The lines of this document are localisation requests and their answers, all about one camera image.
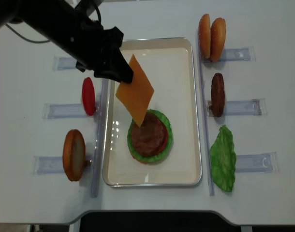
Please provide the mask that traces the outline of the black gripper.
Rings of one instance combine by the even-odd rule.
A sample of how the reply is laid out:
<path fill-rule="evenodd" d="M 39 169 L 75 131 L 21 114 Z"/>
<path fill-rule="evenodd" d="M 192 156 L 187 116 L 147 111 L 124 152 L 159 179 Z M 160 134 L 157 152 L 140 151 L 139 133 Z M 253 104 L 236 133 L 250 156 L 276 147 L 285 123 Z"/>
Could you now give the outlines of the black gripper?
<path fill-rule="evenodd" d="M 82 22 L 81 34 L 85 35 L 80 45 L 85 46 L 85 57 L 76 60 L 75 67 L 81 72 L 93 70 L 95 77 L 130 84 L 133 71 L 119 48 L 124 34 L 117 27 L 104 29 L 99 21 Z"/>

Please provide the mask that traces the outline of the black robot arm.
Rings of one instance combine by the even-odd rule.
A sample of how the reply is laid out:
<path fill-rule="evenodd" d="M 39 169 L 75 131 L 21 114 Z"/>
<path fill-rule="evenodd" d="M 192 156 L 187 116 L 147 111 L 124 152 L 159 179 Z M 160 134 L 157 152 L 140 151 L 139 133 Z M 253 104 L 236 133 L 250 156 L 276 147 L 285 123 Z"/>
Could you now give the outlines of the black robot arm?
<path fill-rule="evenodd" d="M 25 22 L 76 60 L 81 72 L 93 70 L 94 77 L 131 83 L 133 71 L 121 54 L 124 34 L 104 29 L 95 0 L 82 0 L 72 7 L 64 0 L 0 0 L 0 27 Z"/>

